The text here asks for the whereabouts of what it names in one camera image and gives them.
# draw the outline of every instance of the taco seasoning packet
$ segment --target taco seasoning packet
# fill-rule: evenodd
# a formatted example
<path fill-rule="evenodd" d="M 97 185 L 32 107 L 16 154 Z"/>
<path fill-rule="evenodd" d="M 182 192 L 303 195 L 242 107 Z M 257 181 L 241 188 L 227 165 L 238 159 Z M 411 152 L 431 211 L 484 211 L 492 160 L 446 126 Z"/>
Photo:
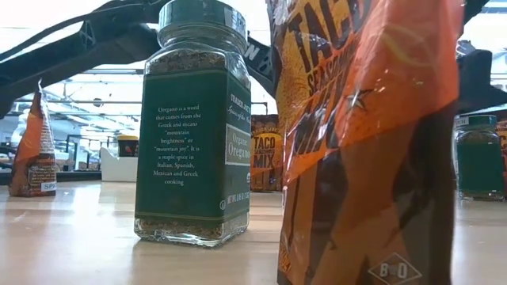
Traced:
<path fill-rule="evenodd" d="M 48 107 L 42 91 L 38 90 L 33 95 L 26 131 L 17 147 L 9 194 L 23 197 L 54 196 L 56 172 L 55 144 Z"/>
<path fill-rule="evenodd" d="M 461 4 L 271 1 L 279 284 L 451 284 Z"/>
<path fill-rule="evenodd" d="M 252 115 L 250 190 L 281 192 L 283 140 L 278 115 Z"/>

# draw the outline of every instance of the product logo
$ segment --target product logo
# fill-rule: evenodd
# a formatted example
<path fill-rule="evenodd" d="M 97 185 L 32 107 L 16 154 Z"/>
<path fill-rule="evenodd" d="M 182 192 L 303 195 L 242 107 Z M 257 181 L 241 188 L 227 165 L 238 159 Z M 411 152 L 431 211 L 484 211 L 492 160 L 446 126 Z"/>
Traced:
<path fill-rule="evenodd" d="M 422 277 L 412 264 L 397 253 L 392 253 L 368 272 L 387 285 L 402 285 Z"/>

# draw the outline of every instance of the green label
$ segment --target green label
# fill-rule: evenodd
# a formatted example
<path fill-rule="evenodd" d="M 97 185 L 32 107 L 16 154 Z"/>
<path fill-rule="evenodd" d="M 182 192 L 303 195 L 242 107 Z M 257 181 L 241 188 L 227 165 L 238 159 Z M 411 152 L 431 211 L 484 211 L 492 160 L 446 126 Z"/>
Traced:
<path fill-rule="evenodd" d="M 504 164 L 499 143 L 456 146 L 459 190 L 475 194 L 503 192 Z"/>
<path fill-rule="evenodd" d="M 214 224 L 250 209 L 250 101 L 225 69 L 145 77 L 136 217 Z"/>

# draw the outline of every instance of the spice jar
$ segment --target spice jar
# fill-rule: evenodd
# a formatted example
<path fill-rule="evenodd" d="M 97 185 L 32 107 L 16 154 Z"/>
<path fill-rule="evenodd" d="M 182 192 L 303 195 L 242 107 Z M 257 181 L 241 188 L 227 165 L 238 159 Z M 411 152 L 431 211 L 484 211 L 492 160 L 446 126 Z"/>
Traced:
<path fill-rule="evenodd" d="M 503 162 L 496 116 L 466 116 L 456 120 L 459 194 L 463 198 L 503 200 Z"/>
<path fill-rule="evenodd" d="M 135 232 L 213 247 L 249 223 L 246 23 L 217 0 L 173 0 L 159 16 L 162 50 L 145 66 Z"/>

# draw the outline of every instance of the green spice jar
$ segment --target green spice jar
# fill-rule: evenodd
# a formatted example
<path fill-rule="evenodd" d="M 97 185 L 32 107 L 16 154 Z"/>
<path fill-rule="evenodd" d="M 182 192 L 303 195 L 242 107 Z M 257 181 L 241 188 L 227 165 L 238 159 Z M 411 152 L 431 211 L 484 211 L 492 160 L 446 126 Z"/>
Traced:
<path fill-rule="evenodd" d="M 250 211 L 250 76 L 244 17 L 216 0 L 160 12 L 162 50 L 145 67 L 135 232 L 213 247 Z"/>
<path fill-rule="evenodd" d="M 503 200 L 503 161 L 496 116 L 467 116 L 456 120 L 459 193 L 463 198 Z"/>

